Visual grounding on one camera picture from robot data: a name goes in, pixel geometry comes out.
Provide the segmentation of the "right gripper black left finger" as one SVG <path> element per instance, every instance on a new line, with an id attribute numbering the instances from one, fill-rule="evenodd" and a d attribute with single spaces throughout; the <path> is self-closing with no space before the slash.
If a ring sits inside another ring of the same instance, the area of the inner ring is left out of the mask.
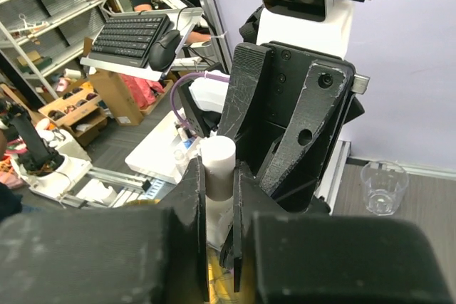
<path id="1" fill-rule="evenodd" d="M 156 204 L 17 214 L 1 223 L 3 303 L 204 303 L 202 160 Z"/>

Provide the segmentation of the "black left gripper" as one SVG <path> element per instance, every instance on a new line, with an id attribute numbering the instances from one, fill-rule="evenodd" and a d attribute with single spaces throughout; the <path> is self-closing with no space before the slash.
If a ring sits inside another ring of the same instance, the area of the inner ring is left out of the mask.
<path id="1" fill-rule="evenodd" d="M 341 128 L 361 116 L 356 67 L 278 41 L 234 50 L 217 134 L 261 189 L 289 212 L 305 211 L 321 183 Z"/>

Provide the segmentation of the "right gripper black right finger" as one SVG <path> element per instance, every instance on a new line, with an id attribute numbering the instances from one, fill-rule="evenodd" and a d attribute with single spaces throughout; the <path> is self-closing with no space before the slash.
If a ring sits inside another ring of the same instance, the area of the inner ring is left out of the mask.
<path id="1" fill-rule="evenodd" d="M 451 303 L 427 236 L 403 220 L 292 214 L 240 164 L 233 289 L 241 303 Z"/>

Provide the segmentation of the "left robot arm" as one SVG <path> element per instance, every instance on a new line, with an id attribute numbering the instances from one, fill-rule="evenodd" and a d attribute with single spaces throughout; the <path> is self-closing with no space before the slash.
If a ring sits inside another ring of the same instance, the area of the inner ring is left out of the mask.
<path id="1" fill-rule="evenodd" d="M 282 208 L 312 202 L 342 127 L 361 116 L 368 77 L 341 57 L 278 41 L 240 43 L 229 75 L 181 79 L 185 117 L 201 137 L 231 138 L 236 156 Z"/>

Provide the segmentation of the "clear nail polish bottle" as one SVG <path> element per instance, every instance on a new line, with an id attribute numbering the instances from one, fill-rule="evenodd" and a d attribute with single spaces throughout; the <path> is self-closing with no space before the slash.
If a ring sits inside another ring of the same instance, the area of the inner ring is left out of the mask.
<path id="1" fill-rule="evenodd" d="M 206 197 L 207 243 L 221 251 L 232 227 L 233 198 L 226 201 L 214 201 Z"/>

